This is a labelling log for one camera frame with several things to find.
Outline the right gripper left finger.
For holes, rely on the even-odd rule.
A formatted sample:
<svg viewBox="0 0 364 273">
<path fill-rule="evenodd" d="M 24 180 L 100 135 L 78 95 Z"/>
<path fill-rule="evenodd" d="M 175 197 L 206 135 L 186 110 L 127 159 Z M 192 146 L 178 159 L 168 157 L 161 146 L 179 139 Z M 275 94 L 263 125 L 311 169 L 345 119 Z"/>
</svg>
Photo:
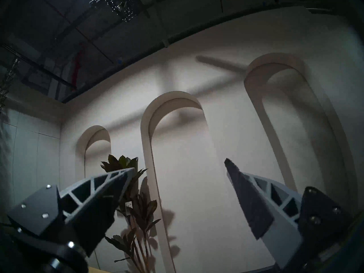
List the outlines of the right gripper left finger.
<svg viewBox="0 0 364 273">
<path fill-rule="evenodd" d="M 114 222 L 114 212 L 129 186 L 134 168 L 82 179 L 63 191 L 46 185 L 8 213 L 21 230 L 14 238 L 25 247 L 60 255 L 63 251 L 89 256 Z"/>
</svg>

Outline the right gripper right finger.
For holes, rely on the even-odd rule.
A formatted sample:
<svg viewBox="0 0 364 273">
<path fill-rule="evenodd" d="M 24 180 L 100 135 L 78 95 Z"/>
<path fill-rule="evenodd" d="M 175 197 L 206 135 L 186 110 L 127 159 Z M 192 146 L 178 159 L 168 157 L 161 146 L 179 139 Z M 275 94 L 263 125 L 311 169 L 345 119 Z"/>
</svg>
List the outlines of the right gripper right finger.
<svg viewBox="0 0 364 273">
<path fill-rule="evenodd" d="M 319 189 L 308 186 L 300 195 L 277 181 L 241 172 L 229 158 L 224 164 L 251 232 L 278 269 L 306 269 L 348 229 L 350 214 Z"/>
</svg>

